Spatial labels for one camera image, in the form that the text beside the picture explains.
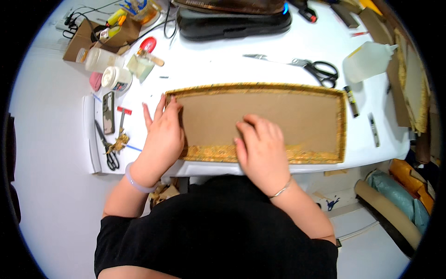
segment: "phone case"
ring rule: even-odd
[[[115,132],[115,93],[110,91],[102,99],[104,134]]]

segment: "worktable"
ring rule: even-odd
[[[190,42],[177,34],[171,43],[170,40],[164,38],[162,27],[147,34],[146,37],[156,38],[157,45],[152,53],[165,60],[165,65],[155,66],[142,84],[133,77],[133,82],[127,92],[121,96],[116,93],[115,108],[122,106],[132,110],[131,116],[126,115],[124,119],[124,132],[130,137],[128,144],[143,148],[147,131],[141,103],[148,104],[153,117],[161,93],[167,90],[233,82],[319,85],[317,80],[303,68],[244,58],[243,54],[280,55],[290,61],[293,58],[328,61],[339,71],[336,88],[342,90],[347,85],[342,67],[343,59],[364,42],[373,41],[373,39],[369,34],[351,37],[351,33],[367,31],[358,16],[353,15],[361,25],[356,29],[348,29],[328,5],[311,2],[311,8],[318,15],[318,21],[315,24],[307,22],[298,14],[297,9],[290,5],[289,11],[293,18],[291,29],[286,33],[276,35]],[[167,34],[172,32],[173,28],[167,29]],[[124,54],[126,59],[124,65],[136,53],[142,40],[135,43]],[[344,162],[294,164],[289,166],[292,174],[352,168],[406,157],[409,151],[409,131],[408,128],[399,127],[396,122],[392,94],[388,93],[387,74],[376,75],[351,88],[360,116],[353,119],[350,105],[346,104],[347,142]],[[109,92],[108,89],[101,88],[95,94],[102,99],[107,92]],[[94,103],[95,118],[102,126],[102,104],[97,99],[94,99]],[[368,120],[369,113],[373,113],[375,119],[380,139],[379,147],[375,147]],[[118,136],[120,117],[121,114],[115,111],[115,134],[106,135],[110,143],[114,143]],[[126,165],[133,162],[139,155],[138,151],[125,148],[117,155],[120,168],[111,171],[107,167],[106,157],[103,155],[104,147],[97,134],[96,143],[102,173],[123,174]],[[237,163],[178,160],[163,178],[223,174],[242,175],[243,172]]]

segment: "bracelet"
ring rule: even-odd
[[[127,180],[130,182],[130,184],[135,187],[135,189],[137,189],[138,191],[148,194],[148,193],[153,193],[155,192],[155,190],[158,187],[158,183],[155,184],[155,186],[151,187],[151,188],[147,188],[147,187],[143,187],[141,185],[139,185],[138,183],[136,183],[132,177],[130,176],[130,166],[133,164],[133,162],[129,163],[126,167],[125,167],[125,177],[127,177]]]
[[[285,191],[286,189],[288,189],[289,185],[291,184],[291,180],[293,179],[292,176],[289,177],[288,182],[285,184],[285,187],[283,187],[282,190],[280,190],[279,192],[277,192],[277,194],[273,195],[273,196],[269,196],[268,198],[272,199],[273,197],[277,197],[278,195],[280,195],[283,191]]]

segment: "orange fabric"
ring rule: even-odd
[[[404,185],[405,189],[415,195],[426,207],[429,215],[434,207],[434,200],[426,191],[426,184],[410,175],[413,168],[404,160],[393,159],[390,165],[390,173],[398,182]]]

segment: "power cord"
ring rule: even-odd
[[[169,5],[167,6],[166,19],[169,18],[169,12],[170,12],[170,1],[169,1]],[[164,38],[169,40],[169,39],[173,38],[175,36],[175,34],[177,33],[177,24],[175,23],[175,29],[173,30],[173,34],[170,37],[168,37],[166,35],[166,26],[167,26],[167,21],[164,22],[163,32],[164,32]]]
[[[108,6],[110,6],[110,5],[116,4],[116,3],[120,2],[120,1],[121,1],[121,0],[111,2],[111,3],[107,4],[107,5],[104,5],[104,6],[99,7],[99,8],[92,8],[92,7],[87,7],[87,6],[79,7],[79,8],[77,8],[77,9],[75,9],[75,10],[71,13],[71,15],[70,15],[69,17],[67,17],[67,19],[65,20],[65,25],[69,25],[70,22],[75,22],[75,21],[77,20],[77,18],[78,18],[79,16],[78,16],[77,18],[75,18],[73,21],[71,20],[71,18],[73,17],[73,15],[79,13],[79,12],[75,12],[75,11],[77,11],[77,10],[79,10],[79,9],[82,9],[82,8],[91,8],[91,9],[92,9],[91,11],[88,11],[88,12],[84,12],[84,13],[83,13],[83,14],[86,14],[86,13],[89,13],[89,12],[98,11],[98,10],[100,10],[100,9],[102,9],[102,8],[105,8],[105,7],[108,7]]]
[[[92,7],[85,6],[85,5],[83,5],[82,7],[79,7],[79,8],[77,8],[77,9],[75,9],[75,10],[73,11],[73,13],[76,12],[77,10],[79,10],[79,9],[82,9],[82,8],[89,8],[89,9],[91,9],[91,11],[88,11],[88,12],[94,12],[94,11],[97,11],[97,12],[99,12],[99,13],[103,13],[103,14],[105,14],[105,15],[112,15],[112,14],[113,14],[112,12],[101,12],[101,11],[99,11],[100,8],[92,8]]]
[[[113,48],[121,48],[121,47],[123,47],[123,46],[131,46],[133,43],[135,43],[136,41],[138,41],[139,39],[141,39],[142,37],[144,37],[145,35],[147,35],[149,32],[151,32],[151,31],[154,30],[155,28],[157,28],[157,27],[159,27],[159,26],[161,26],[161,25],[164,25],[164,26],[165,26],[165,25],[167,24],[167,22],[175,21],[175,19],[165,20],[165,21],[163,21],[163,22],[161,22],[161,23],[155,25],[154,27],[150,28],[148,31],[146,31],[144,34],[142,34],[142,35],[139,36],[138,38],[136,38],[136,39],[135,39],[133,42],[131,42],[131,43],[126,43],[125,45],[121,45],[121,46],[111,46],[111,45],[108,45],[108,44],[106,44],[106,43],[104,43],[104,42],[101,42],[101,41],[99,40],[98,36],[96,36],[96,34],[94,33],[94,27],[93,27],[93,25],[91,24],[91,21],[88,19],[88,17],[86,17],[84,14],[80,14],[80,15],[82,15],[82,16],[87,20],[87,22],[88,22],[88,24],[89,24],[89,26],[90,26],[90,28],[91,28],[91,32],[92,32],[93,36],[95,37],[95,39],[96,39],[101,45],[108,46],[108,47],[113,47]]]
[[[91,7],[87,7],[87,6],[85,6],[85,7],[80,7],[80,8],[75,9],[75,10],[72,12],[72,14],[67,18],[67,20],[65,21],[65,25],[70,24],[69,26],[75,26],[75,28],[73,28],[73,30],[75,30],[75,32],[74,32],[74,33],[72,32],[72,28],[70,28],[70,31],[67,31],[67,30],[65,30],[65,31],[66,31],[66,32],[69,32],[70,34],[73,34],[73,36],[74,36],[74,34],[76,33],[76,31],[78,30],[78,26],[77,26],[74,22],[77,20],[78,17],[83,16],[83,17],[87,20],[87,22],[88,22],[88,24],[89,24],[89,26],[90,26],[90,28],[91,28],[91,33],[93,34],[93,37],[96,39],[96,41],[99,42],[101,45],[108,46],[108,47],[112,47],[112,48],[121,48],[121,47],[123,47],[123,46],[131,46],[133,43],[135,43],[136,41],[138,41],[139,39],[141,39],[142,37],[144,37],[145,35],[147,35],[149,32],[151,32],[152,30],[154,30],[155,28],[157,28],[157,27],[159,27],[159,26],[161,26],[161,25],[164,25],[164,30],[163,30],[163,31],[164,31],[164,37],[165,37],[166,39],[171,39],[171,38],[173,38],[173,37],[175,36],[175,34],[176,34],[176,32],[177,32],[177,24],[176,24],[176,23],[175,23],[175,29],[173,30],[173,34],[172,34],[170,37],[168,37],[168,36],[166,35],[166,27],[167,27],[167,23],[168,23],[168,22],[172,22],[172,21],[176,21],[175,19],[168,20],[168,18],[169,18],[169,12],[170,12],[170,1],[169,1],[169,5],[168,5],[168,8],[167,8],[167,13],[166,13],[166,20],[163,21],[163,22],[161,22],[161,23],[159,23],[159,24],[157,24],[157,25],[155,25],[154,27],[152,27],[151,29],[149,29],[148,31],[146,31],[144,34],[142,34],[141,36],[139,36],[139,37],[138,37],[136,40],[134,40],[133,42],[131,42],[131,43],[126,43],[125,45],[122,45],[122,46],[111,46],[111,45],[109,45],[109,44],[106,44],[106,43],[104,43],[104,42],[101,42],[101,41],[99,40],[98,36],[97,36],[97,35],[95,34],[95,32],[94,32],[94,27],[93,27],[93,25],[91,24],[90,19],[88,19],[88,17],[87,17],[85,14],[86,14],[86,13],[89,13],[89,12],[97,11],[97,10],[99,10],[99,9],[105,8],[105,7],[107,7],[107,6],[110,6],[110,5],[112,5],[112,4],[114,4],[114,3],[117,3],[117,2],[120,2],[120,1],[121,1],[121,0],[118,0],[118,1],[112,2],[112,3],[110,3],[110,4],[107,4],[107,5],[105,5],[105,6],[96,8],[96,9],[93,8],[93,10],[88,11],[88,12],[83,12],[83,13],[81,13],[81,12],[75,12],[75,11],[78,10],[78,9],[80,9],[80,8],[91,8]],[[76,15],[76,14],[79,14],[79,15],[78,15],[75,19],[73,19],[73,20],[71,21],[71,18],[72,18],[74,15]],[[62,35],[63,35],[64,37],[68,38],[68,39],[72,39],[72,38],[73,38],[73,37],[67,37],[67,36],[65,36],[64,32],[62,33]]]

